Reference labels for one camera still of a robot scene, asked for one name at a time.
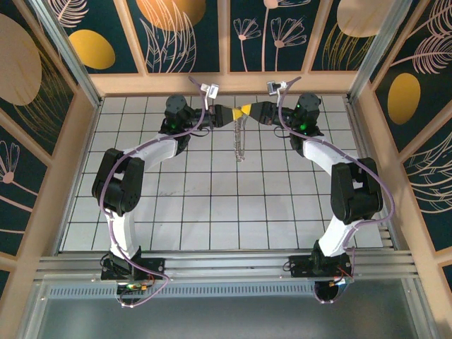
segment grid floor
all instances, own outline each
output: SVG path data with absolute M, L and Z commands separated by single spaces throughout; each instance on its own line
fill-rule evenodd
M 294 107 L 298 95 L 286 97 Z M 265 95 L 219 96 L 215 104 L 239 107 L 274 101 Z M 108 97 L 97 123 L 77 189 L 62 251 L 106 251 L 107 223 L 91 197 L 106 149 L 130 148 L 160 129 L 166 97 Z M 199 97 L 187 97 L 193 107 Z M 319 128 L 335 145 L 357 156 L 341 96 L 322 96 Z M 145 173 L 136 208 L 142 250 L 310 249 L 333 214 L 330 179 L 300 157 L 281 130 L 246 122 L 245 161 L 234 156 L 233 124 L 202 138 L 188 150 Z M 350 246 L 382 247 L 377 226 L 363 227 Z

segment vent grille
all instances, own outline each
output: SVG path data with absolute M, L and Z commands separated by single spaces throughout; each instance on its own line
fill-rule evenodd
M 147 296 L 156 288 L 139 291 L 124 298 Z M 216 284 L 176 284 L 164 288 L 155 297 L 246 297 L 268 295 L 311 295 L 313 282 L 231 282 Z M 116 286 L 102 285 L 54 286 L 49 290 L 49 299 L 110 299 L 116 297 Z

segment orange circle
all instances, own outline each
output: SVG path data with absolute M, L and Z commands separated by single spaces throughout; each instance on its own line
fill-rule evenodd
M 184 30 L 184 13 L 195 26 L 206 12 L 206 0 L 136 0 L 136 4 L 145 18 L 162 30 Z

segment yellow circle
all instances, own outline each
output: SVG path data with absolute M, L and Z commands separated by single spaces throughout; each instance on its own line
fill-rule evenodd
M 13 105 L 28 105 L 41 87 L 39 49 L 17 22 L 0 14 L 0 97 Z
M 421 86 L 415 76 L 402 73 L 389 88 L 388 113 L 394 123 L 402 125 L 416 112 L 421 98 Z
M 338 6 L 339 29 L 350 37 L 378 34 L 393 0 L 341 0 Z
M 111 44 L 92 30 L 77 30 L 69 35 L 69 41 L 85 66 L 92 69 L 108 69 L 116 59 Z
M 195 26 L 206 12 L 206 0 L 136 0 L 141 13 L 155 27 L 162 30 L 184 30 L 185 25 L 178 19 L 176 5 L 181 17 L 185 13 Z

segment white tiled floor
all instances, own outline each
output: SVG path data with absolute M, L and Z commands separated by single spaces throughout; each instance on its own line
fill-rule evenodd
M 297 102 L 289 95 L 286 107 Z M 215 104 L 238 107 L 270 100 L 265 95 L 219 96 Z M 322 96 L 319 128 L 326 138 L 357 156 L 343 99 Z M 103 152 L 130 148 L 160 129 L 166 97 L 107 98 L 64 233 L 62 251 L 106 251 L 107 223 L 91 197 Z M 193 108 L 197 97 L 187 97 Z M 233 151 L 233 125 L 147 170 L 136 208 L 136 234 L 143 250 L 310 249 L 332 217 L 330 179 L 300 157 L 282 131 L 246 122 L 245 161 Z M 350 246 L 381 247 L 379 229 L 364 227 Z

